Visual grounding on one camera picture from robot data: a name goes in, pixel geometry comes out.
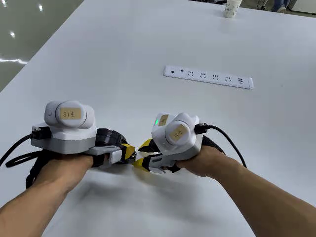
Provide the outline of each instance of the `label sticker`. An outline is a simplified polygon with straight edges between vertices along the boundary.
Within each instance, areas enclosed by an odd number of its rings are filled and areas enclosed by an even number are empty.
[[[160,118],[158,126],[165,126],[169,115],[163,115]]]
[[[173,130],[170,133],[170,138],[177,142],[184,134],[186,134],[188,131],[186,130],[185,126],[183,126],[182,124],[180,124],[179,126],[177,126],[177,128],[175,130]]]
[[[60,108],[60,119],[81,119],[81,109]]]

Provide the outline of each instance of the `forearm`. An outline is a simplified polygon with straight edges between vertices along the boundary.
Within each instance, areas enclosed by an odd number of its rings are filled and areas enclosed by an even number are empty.
[[[34,184],[0,209],[0,236],[41,236],[66,194],[57,183]]]
[[[231,158],[225,157],[218,165],[213,178],[225,188],[257,237],[316,236],[316,208]]]

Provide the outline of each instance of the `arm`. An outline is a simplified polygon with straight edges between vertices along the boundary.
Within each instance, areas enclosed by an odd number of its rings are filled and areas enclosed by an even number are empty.
[[[41,236],[67,193],[92,163],[89,156],[51,160],[29,189],[0,209],[0,236]]]
[[[213,147],[177,162],[199,176],[217,180],[257,237],[316,236],[316,208],[244,168]]]

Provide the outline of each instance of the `hand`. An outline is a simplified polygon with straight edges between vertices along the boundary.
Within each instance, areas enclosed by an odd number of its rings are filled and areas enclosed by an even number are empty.
[[[222,172],[224,164],[232,162],[231,158],[219,152],[216,148],[202,146],[200,153],[188,160],[177,161],[179,168],[186,168],[191,173],[198,176],[208,176],[216,179],[217,175]]]
[[[60,155],[40,171],[34,185],[55,183],[65,192],[71,191],[93,165],[93,158],[84,155]]]

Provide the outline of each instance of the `gray plastic part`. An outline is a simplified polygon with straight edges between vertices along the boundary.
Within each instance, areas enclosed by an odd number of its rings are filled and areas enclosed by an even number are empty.
[[[87,155],[99,156],[106,153],[112,153],[119,151],[120,148],[116,146],[104,146],[104,147],[92,147],[88,151],[85,152]]]
[[[176,160],[187,160],[194,156],[196,156],[200,150],[202,145],[202,135],[197,136],[196,145],[191,147],[190,149],[186,150],[185,152],[168,155],[168,156],[156,156],[151,158],[149,162],[149,169],[156,168],[162,170],[161,167],[172,167],[175,165]]]
[[[31,145],[61,154],[78,154],[94,147],[95,137],[82,140],[61,140],[49,138],[43,140],[31,139]]]

